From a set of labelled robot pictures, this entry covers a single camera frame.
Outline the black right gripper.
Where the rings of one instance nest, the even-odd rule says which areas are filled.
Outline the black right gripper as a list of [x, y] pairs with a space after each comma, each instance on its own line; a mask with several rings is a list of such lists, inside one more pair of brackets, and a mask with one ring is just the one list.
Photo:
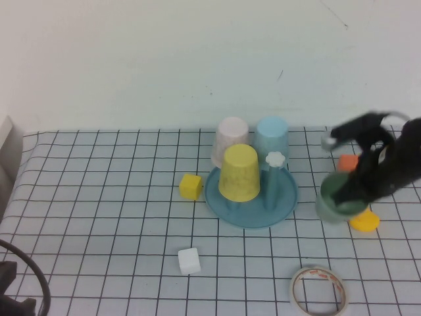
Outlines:
[[334, 202], [339, 205], [349, 201], [375, 201], [389, 196], [399, 189], [400, 166], [395, 145], [384, 145], [372, 150], [363, 150], [353, 179], [334, 193]]

